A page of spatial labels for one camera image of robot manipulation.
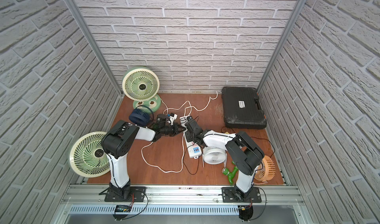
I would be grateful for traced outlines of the white power strip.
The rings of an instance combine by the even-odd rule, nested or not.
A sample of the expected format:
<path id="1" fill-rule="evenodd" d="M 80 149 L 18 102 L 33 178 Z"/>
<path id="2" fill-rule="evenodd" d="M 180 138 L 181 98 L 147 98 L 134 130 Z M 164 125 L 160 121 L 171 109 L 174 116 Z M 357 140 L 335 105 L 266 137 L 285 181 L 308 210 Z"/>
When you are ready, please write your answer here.
<path id="1" fill-rule="evenodd" d="M 185 128 L 185 124 L 190 119 L 192 119 L 190 115 L 180 117 L 181 126 Z M 188 132 L 188 130 L 185 130 L 184 133 L 189 158 L 199 159 L 199 157 L 202 155 L 201 148 L 195 142 L 190 142 L 190 133 Z"/>

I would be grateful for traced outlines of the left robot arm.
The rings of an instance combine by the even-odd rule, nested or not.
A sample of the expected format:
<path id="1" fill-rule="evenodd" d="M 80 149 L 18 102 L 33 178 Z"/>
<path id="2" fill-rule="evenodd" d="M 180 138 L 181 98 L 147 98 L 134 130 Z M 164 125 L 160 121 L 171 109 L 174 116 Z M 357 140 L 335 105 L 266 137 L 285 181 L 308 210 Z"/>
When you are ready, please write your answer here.
<path id="1" fill-rule="evenodd" d="M 123 193 L 129 190 L 130 178 L 127 172 L 127 154 L 135 140 L 156 142 L 162 136 L 173 137 L 185 128 L 178 123 L 167 125 L 157 123 L 153 127 L 145 128 L 130 124 L 126 121 L 118 121 L 102 139 L 101 145 L 107 155 L 110 171 L 110 189 Z"/>

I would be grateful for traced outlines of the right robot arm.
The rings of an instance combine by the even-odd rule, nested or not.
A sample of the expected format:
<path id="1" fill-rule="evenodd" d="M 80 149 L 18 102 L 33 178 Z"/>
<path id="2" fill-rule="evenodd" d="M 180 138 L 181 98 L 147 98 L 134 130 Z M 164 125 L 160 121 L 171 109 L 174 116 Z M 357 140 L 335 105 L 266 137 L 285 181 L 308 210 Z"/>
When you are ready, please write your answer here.
<path id="1" fill-rule="evenodd" d="M 203 130 L 191 116 L 187 117 L 184 126 L 187 129 L 186 141 L 201 147 L 204 159 L 210 155 L 219 164 L 226 162 L 226 155 L 230 155 L 238 169 L 235 194 L 246 198 L 253 188 L 254 175 L 265 156 L 263 150 L 244 131 L 237 134 L 223 134 L 213 130 Z M 217 160 L 218 152 L 224 156 L 220 161 Z"/>

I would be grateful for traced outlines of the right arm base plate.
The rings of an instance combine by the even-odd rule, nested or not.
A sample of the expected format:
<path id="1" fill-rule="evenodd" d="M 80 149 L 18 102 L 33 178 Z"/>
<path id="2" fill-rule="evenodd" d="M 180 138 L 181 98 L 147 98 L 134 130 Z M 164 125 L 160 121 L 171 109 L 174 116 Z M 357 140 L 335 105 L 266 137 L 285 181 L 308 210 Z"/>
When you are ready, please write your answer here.
<path id="1" fill-rule="evenodd" d="M 224 203 L 261 203 L 261 194 L 258 187 L 251 187 L 246 193 L 235 187 L 222 187 Z"/>

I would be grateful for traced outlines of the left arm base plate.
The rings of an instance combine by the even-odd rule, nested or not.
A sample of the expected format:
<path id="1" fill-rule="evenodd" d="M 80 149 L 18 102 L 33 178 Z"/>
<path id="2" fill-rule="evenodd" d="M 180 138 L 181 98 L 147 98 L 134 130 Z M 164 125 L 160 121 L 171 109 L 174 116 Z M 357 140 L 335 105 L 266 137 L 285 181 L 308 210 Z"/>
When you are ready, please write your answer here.
<path id="1" fill-rule="evenodd" d="M 145 186 L 126 186 L 117 188 L 111 185 L 105 193 L 105 202 L 134 202 L 141 203 L 145 200 Z"/>

